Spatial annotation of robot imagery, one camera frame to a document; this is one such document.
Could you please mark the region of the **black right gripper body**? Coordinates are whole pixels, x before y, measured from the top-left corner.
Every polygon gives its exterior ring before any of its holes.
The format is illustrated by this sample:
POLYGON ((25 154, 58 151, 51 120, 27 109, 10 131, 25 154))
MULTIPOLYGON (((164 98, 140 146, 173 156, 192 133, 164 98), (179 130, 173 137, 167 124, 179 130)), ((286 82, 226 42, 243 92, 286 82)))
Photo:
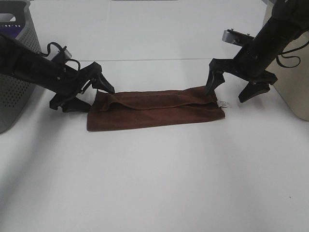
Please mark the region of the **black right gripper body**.
POLYGON ((246 73, 240 68, 239 65, 237 65, 234 59, 213 58, 209 63, 209 71, 210 70, 217 70, 222 71, 223 73, 226 72, 232 74, 236 77, 239 77, 240 79, 247 81, 248 83, 265 82, 269 83, 269 85, 273 85, 277 81, 276 75, 266 70, 261 71, 257 74, 257 76, 246 73))

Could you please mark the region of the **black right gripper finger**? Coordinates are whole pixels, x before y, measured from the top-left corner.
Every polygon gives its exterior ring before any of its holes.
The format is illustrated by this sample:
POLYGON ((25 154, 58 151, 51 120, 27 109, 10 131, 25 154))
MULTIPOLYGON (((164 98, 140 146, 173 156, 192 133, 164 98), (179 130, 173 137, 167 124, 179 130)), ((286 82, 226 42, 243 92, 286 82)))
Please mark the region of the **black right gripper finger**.
POLYGON ((244 90, 239 94, 239 101, 246 102, 247 100, 269 92, 269 83, 260 82, 260 83, 248 83, 244 90))
POLYGON ((215 89, 225 82, 223 72, 217 70, 210 70, 208 79, 205 85, 205 94, 211 95, 214 93, 215 89))

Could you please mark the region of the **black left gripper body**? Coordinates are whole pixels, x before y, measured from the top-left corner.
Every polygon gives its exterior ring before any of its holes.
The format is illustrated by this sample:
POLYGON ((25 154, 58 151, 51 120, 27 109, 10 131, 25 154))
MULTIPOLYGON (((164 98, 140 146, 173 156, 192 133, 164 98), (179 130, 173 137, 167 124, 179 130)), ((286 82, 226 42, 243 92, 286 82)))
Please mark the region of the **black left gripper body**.
POLYGON ((92 82, 101 71, 101 66, 96 62, 79 70, 72 79, 65 83, 61 83, 60 86, 64 88, 64 91, 57 92, 57 94, 50 100, 49 107, 53 110, 57 110, 67 101, 76 98, 77 94, 83 94, 85 90, 91 86, 92 82))

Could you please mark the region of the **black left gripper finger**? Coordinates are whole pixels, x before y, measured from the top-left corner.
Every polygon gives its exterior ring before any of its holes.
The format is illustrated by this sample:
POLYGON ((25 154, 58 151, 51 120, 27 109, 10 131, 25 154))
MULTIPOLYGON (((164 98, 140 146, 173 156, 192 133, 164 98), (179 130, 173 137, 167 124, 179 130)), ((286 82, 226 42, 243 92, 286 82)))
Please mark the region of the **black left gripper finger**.
POLYGON ((91 105, 78 98, 74 98, 64 103, 61 106, 61 108, 62 112, 64 113, 70 113, 70 112, 88 113, 91 108, 91 105))
POLYGON ((99 73, 91 84, 93 89, 99 89, 110 94, 115 93, 114 87, 107 81, 102 73, 99 73))

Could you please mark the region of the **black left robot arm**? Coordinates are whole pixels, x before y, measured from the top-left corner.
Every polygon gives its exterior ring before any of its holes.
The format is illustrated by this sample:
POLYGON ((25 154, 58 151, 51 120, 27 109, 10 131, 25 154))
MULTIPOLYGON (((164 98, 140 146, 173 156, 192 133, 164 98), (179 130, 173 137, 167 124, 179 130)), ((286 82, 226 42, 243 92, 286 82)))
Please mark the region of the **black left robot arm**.
POLYGON ((1 34, 0 72, 54 92, 49 106, 54 110, 61 107, 64 113, 89 112, 90 104, 77 98, 89 87, 115 93, 98 63, 81 68, 67 48, 55 42, 47 45, 45 54, 34 52, 18 40, 1 34))

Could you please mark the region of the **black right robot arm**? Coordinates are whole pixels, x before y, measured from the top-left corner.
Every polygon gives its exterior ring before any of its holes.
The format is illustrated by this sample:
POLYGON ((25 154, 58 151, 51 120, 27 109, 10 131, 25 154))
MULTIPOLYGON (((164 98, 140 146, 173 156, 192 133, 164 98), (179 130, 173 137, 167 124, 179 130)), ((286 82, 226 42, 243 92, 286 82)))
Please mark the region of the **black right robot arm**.
POLYGON ((307 0, 278 0, 273 5, 271 17, 255 37, 233 29, 225 30, 222 40, 241 46, 241 49, 233 59, 212 59, 205 86, 206 95, 213 94, 225 82, 225 72, 248 82, 239 94, 240 102, 267 93, 277 77, 266 68, 284 55, 286 46, 308 29, 307 0))

